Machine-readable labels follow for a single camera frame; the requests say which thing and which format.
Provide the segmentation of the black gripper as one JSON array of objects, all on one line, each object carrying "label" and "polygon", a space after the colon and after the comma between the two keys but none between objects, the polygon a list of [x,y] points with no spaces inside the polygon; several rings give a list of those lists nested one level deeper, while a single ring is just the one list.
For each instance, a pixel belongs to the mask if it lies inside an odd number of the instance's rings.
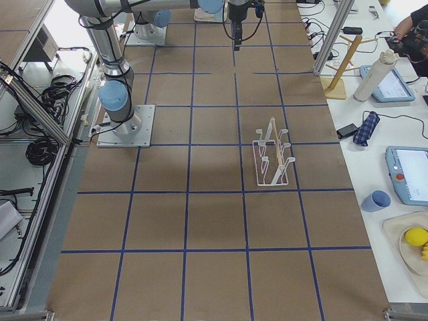
[{"label": "black gripper", "polygon": [[247,18],[249,1],[247,0],[229,0],[227,16],[231,22],[231,38],[234,50],[239,51],[242,43],[242,22]]}]

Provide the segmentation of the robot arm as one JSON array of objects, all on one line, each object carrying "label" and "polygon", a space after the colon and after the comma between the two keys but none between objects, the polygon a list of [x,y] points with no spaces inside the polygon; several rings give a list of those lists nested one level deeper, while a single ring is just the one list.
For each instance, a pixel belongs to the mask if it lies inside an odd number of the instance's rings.
[{"label": "robot arm", "polygon": [[131,13],[136,24],[155,27],[168,25],[173,9],[200,8],[209,14],[220,12],[231,22],[227,36],[238,50],[246,40],[242,23],[247,11],[254,8],[264,13],[264,2],[258,1],[67,1],[67,5],[79,15],[81,26],[87,30],[103,63],[106,84],[101,88],[99,99],[110,117],[110,129],[116,134],[133,133],[140,129],[142,120],[132,105],[134,72],[120,49],[114,18],[121,13]]},{"label": "robot arm", "polygon": [[148,40],[158,34],[171,20],[171,10],[139,11],[133,13],[134,33],[137,38]]}]

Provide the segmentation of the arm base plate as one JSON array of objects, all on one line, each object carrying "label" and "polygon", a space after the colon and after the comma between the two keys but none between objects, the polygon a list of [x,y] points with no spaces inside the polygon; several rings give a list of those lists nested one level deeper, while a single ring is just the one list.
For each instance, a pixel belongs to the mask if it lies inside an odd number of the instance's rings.
[{"label": "arm base plate", "polygon": [[135,25],[130,22],[128,30],[131,31],[128,35],[127,46],[143,47],[143,46],[164,46],[167,27],[157,27],[152,24]]},{"label": "arm base plate", "polygon": [[130,148],[149,147],[154,122],[155,105],[134,105],[133,117],[120,125],[107,125],[100,129],[97,147],[99,148]]}]

